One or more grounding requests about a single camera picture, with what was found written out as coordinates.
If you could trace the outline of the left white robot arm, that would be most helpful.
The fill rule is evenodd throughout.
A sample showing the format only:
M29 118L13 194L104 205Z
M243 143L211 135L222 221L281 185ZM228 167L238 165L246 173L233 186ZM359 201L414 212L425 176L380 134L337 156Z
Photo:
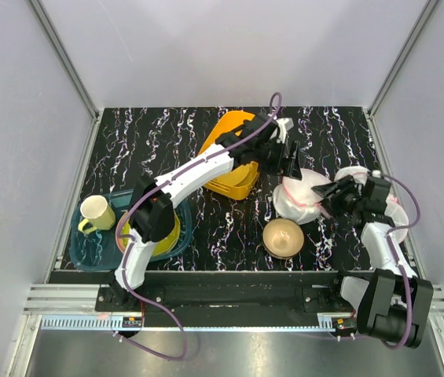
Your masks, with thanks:
M126 221L128 233L116 230L127 241L123 260L115 271L119 286L112 301L124 311L140 300L140 287L156 245L174 229L175 209L190 194L223 174L248 163L271 175L301 179L297 142L288 142L290 118L256 115L220 134L194 159L159 177L142 176L136 184Z

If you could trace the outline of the white mesh laundry bag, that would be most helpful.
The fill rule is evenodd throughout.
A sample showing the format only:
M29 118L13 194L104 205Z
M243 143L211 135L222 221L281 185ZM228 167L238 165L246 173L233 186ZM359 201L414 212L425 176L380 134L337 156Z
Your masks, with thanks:
M312 222L323 215L322 198L312 188L331 183L314 170L301 169L302 179L283 177L273 190L273 206L277 215L298 225Z

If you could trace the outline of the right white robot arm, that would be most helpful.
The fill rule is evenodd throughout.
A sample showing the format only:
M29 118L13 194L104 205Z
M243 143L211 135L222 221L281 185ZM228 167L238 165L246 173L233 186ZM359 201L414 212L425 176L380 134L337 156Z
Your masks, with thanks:
M327 302L336 311L352 306L360 334L379 339L387 348L415 349L424 337L434 295L430 281L418 276L406 260L397 231L416 225L396 225L387 215L387 199L396 178L378 170L367 173L365 183L348 174L312 191L332 217L348 215L361 233L373 268L369 280L342 273L341 282L327 291Z

